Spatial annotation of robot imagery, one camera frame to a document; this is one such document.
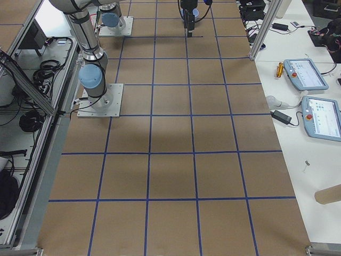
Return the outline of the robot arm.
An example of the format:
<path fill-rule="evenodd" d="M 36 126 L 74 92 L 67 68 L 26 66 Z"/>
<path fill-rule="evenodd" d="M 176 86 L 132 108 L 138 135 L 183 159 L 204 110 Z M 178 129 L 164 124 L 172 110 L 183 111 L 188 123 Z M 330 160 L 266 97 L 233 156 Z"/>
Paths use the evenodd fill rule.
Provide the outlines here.
<path fill-rule="evenodd" d="M 69 20 L 70 28 L 82 50 L 85 65 L 78 73 L 78 79 L 85 89 L 89 107 L 96 113 L 106 113 L 113 104 L 113 94 L 108 90 L 105 71 L 108 57 L 100 46 L 87 7 L 91 4 L 99 8 L 100 13 L 114 18 L 117 4 L 115 1 L 50 1 L 50 3 Z"/>
<path fill-rule="evenodd" d="M 177 1 L 178 12 L 183 21 L 187 37 L 192 37 L 195 29 L 196 15 L 194 13 L 198 1 Z M 131 29 L 133 17 L 124 17 L 118 2 L 102 5 L 101 13 L 102 27 L 107 27 L 115 36 L 123 35 L 125 29 Z"/>

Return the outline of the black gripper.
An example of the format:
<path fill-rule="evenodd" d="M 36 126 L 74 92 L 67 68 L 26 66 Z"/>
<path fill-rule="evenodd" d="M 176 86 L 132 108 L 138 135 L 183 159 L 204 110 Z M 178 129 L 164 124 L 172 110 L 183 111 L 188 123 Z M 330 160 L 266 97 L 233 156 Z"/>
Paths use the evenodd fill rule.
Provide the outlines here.
<path fill-rule="evenodd" d="M 195 27 L 195 16 L 192 12 L 198 6 L 197 0 L 180 0 L 180 7 L 182 10 L 182 18 L 184 28 L 187 29 L 187 37 L 192 37 L 192 31 Z"/>

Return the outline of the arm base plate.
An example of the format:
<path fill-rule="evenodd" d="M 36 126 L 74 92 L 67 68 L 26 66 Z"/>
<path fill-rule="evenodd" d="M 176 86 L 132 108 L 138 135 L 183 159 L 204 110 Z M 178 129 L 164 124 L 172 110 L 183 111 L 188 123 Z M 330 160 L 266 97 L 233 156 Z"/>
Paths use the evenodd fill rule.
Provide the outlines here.
<path fill-rule="evenodd" d="M 87 92 L 83 89 L 82 97 L 87 99 L 80 102 L 80 110 L 77 112 L 79 118 L 119 118 L 124 85 L 122 83 L 107 84 L 107 91 L 99 101 L 88 98 Z"/>
<path fill-rule="evenodd" d="M 102 16 L 102 25 L 99 30 L 100 37 L 124 37 L 132 34 L 132 16 Z"/>

